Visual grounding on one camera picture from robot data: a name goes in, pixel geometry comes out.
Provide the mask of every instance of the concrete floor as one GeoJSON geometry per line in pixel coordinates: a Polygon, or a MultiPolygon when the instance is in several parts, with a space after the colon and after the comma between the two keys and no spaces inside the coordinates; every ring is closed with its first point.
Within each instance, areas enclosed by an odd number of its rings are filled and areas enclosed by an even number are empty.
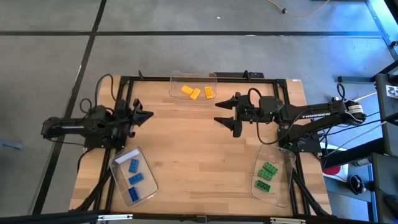
{"type": "MultiPolygon", "coordinates": [[[[297,14],[321,4],[278,3],[297,14]]],[[[99,5],[100,0],[0,0],[0,31],[91,30],[99,5]]],[[[108,0],[99,30],[377,31],[377,27],[363,2],[331,2],[313,16],[296,19],[263,0],[108,0]]],[[[30,213],[52,145],[42,139],[41,124],[65,111],[87,41],[85,36],[0,37],[0,138],[25,145],[22,151],[0,148],[0,217],[30,213]]],[[[93,97],[103,74],[137,75],[141,69],[144,75],[251,70],[264,72],[267,78],[301,79],[307,102],[313,104],[337,96],[337,76],[369,77],[392,61],[378,37],[97,37],[77,102],[93,97]]],[[[347,98],[375,91],[372,85],[345,87],[347,98]]],[[[361,104],[368,114],[379,110],[376,96],[361,104]]],[[[81,116],[77,104],[73,115],[81,116]]],[[[339,146],[370,126],[330,136],[329,142],[339,146]]],[[[378,136],[380,129],[371,137],[378,136]]],[[[82,142],[80,137],[66,140],[82,142]]],[[[368,140],[370,136],[363,136],[346,148],[368,140]]],[[[63,146],[44,213],[68,209],[80,154],[78,146],[63,146]]]]}

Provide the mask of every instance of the clear plastic tray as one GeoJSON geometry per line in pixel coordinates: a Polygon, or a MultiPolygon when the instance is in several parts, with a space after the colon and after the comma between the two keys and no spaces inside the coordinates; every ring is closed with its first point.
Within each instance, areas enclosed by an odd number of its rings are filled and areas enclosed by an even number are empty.
{"type": "Polygon", "coordinates": [[[137,205],[155,195],[158,190],[157,183],[149,169],[147,161],[140,147],[125,149],[117,153],[110,161],[109,166],[118,186],[119,192],[126,206],[137,205]],[[132,159],[139,161],[136,172],[129,172],[132,159]],[[129,178],[142,174],[143,179],[136,184],[130,184],[129,178]],[[138,199],[133,201],[129,189],[135,188],[138,199]]]}
{"type": "Polygon", "coordinates": [[[209,74],[189,74],[181,73],[179,71],[172,72],[170,77],[170,90],[169,95],[182,100],[193,100],[190,95],[184,93],[181,88],[186,85],[191,89],[198,88],[200,94],[196,100],[210,100],[214,99],[217,95],[217,76],[214,73],[209,74]],[[211,87],[213,97],[208,99],[205,93],[205,87],[211,87]]]}
{"type": "Polygon", "coordinates": [[[295,162],[295,155],[286,149],[276,146],[262,145],[256,157],[251,181],[251,194],[253,197],[278,207],[289,205],[289,188],[292,181],[292,169],[295,162]],[[272,180],[266,180],[258,176],[259,170],[264,169],[263,165],[270,162],[278,171],[272,180]],[[260,180],[270,185],[269,192],[258,189],[255,184],[260,180]]]}

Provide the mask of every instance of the red object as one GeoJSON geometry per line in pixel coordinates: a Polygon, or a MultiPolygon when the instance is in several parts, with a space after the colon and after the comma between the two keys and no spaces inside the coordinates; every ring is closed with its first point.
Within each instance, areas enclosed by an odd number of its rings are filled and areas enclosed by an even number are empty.
{"type": "Polygon", "coordinates": [[[341,166],[333,167],[333,168],[325,169],[323,171],[323,173],[328,174],[328,175],[336,175],[340,172],[340,169],[341,169],[341,166]]]}

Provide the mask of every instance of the wooden table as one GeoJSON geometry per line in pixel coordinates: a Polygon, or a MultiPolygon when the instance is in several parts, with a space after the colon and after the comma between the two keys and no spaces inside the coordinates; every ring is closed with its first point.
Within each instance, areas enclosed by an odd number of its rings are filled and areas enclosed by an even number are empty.
{"type": "MultiPolygon", "coordinates": [[[[117,91],[119,77],[115,78],[117,91]]],[[[244,122],[242,136],[213,120],[215,116],[233,116],[234,111],[217,108],[215,102],[228,100],[236,91],[246,93],[258,88],[262,95],[274,95],[272,85],[263,83],[218,83],[217,96],[207,104],[176,101],[169,96],[169,82],[134,82],[133,98],[154,116],[136,128],[136,137],[127,140],[126,148],[140,146],[159,185],[154,197],[142,205],[126,207],[115,187],[112,212],[207,214],[247,216],[292,216],[285,208],[251,197],[252,169],[260,142],[256,125],[244,122]]],[[[290,103],[306,105],[300,80],[287,80],[290,103]]],[[[258,96],[252,95],[252,102],[258,96]]],[[[104,80],[99,91],[99,104],[112,108],[110,81],[104,80]]],[[[276,139],[276,124],[260,124],[264,141],[276,139]]],[[[76,208],[98,182],[104,149],[89,152],[81,161],[70,208],[76,208]]],[[[301,153],[305,183],[317,202],[331,213],[322,169],[311,154],[301,153]]],[[[100,208],[104,207],[108,186],[103,191],[100,208]]],[[[303,213],[302,199],[296,186],[298,210],[303,213]]]]}

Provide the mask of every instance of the yellow cable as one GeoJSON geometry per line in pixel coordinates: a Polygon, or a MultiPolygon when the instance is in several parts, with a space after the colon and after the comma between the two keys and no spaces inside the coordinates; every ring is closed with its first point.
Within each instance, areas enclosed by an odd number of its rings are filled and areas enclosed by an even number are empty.
{"type": "MultiPolygon", "coordinates": [[[[273,4],[274,6],[278,7],[280,10],[282,10],[282,11],[284,10],[284,8],[278,6],[278,4],[276,4],[276,3],[273,2],[272,0],[267,0],[267,1],[268,1],[269,3],[271,3],[271,4],[273,4]]],[[[288,15],[290,15],[290,16],[296,17],[296,18],[304,18],[304,17],[311,16],[312,14],[316,13],[318,10],[320,10],[321,8],[323,8],[324,6],[326,6],[326,4],[328,4],[329,2],[330,2],[330,0],[327,0],[325,3],[323,3],[323,5],[321,5],[321,7],[319,7],[318,9],[316,9],[316,10],[314,10],[314,11],[312,11],[312,12],[306,14],[306,15],[303,15],[303,16],[297,16],[297,15],[295,15],[295,14],[292,14],[292,13],[288,12],[287,10],[285,11],[285,13],[288,14],[288,15]]]]}

